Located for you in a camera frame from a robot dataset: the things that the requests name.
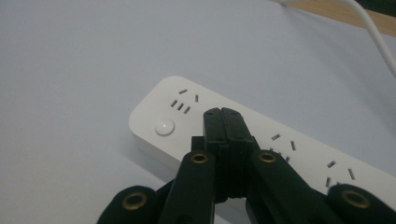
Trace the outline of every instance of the power strip socket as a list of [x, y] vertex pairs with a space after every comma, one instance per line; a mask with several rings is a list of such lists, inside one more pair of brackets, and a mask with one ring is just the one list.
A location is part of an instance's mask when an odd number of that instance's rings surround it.
[[228, 107], [242, 114], [262, 149], [280, 153], [308, 185], [327, 194], [338, 183], [366, 189], [396, 210], [396, 178], [183, 77], [162, 80], [129, 119], [138, 147], [175, 171], [203, 135], [203, 114]]

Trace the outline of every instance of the round button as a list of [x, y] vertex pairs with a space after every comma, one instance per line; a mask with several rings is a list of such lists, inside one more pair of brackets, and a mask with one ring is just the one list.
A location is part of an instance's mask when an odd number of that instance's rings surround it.
[[155, 124], [155, 132], [159, 136], [168, 136], [175, 129], [175, 123], [170, 119], [161, 119]]

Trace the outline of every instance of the white table surface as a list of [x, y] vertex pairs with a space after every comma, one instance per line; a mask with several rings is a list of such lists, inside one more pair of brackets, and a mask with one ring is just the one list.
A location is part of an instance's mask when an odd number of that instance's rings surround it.
[[172, 179], [128, 127], [169, 76], [396, 176], [396, 80], [364, 29], [267, 0], [1, 1], [0, 223], [95, 223]]

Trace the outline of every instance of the power cord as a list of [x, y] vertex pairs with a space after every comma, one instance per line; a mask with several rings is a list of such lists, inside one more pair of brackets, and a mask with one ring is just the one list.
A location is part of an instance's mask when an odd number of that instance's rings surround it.
[[[286, 5], [288, 2], [298, 2], [299, 0], [276, 0], [276, 1], [282, 5]], [[371, 17], [367, 14], [364, 8], [354, 0], [337, 0], [337, 1], [349, 6], [358, 14], [358, 16], [364, 22], [364, 25], [366, 26], [370, 36], [374, 40], [376, 47], [381, 53], [382, 58], [387, 64], [390, 72], [393, 74], [394, 78], [396, 78], [396, 60], [394, 59], [393, 55], [390, 53], [387, 44], [385, 43], [384, 39], [379, 33], [378, 28], [375, 26]]]

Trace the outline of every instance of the power strip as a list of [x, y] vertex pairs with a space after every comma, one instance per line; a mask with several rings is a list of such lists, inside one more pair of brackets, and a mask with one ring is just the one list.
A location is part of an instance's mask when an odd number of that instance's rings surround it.
[[338, 183], [366, 189], [396, 210], [396, 178], [183, 77], [161, 81], [129, 119], [138, 147], [175, 171], [203, 135], [203, 114], [228, 107], [242, 114], [262, 149], [280, 153], [319, 192]]

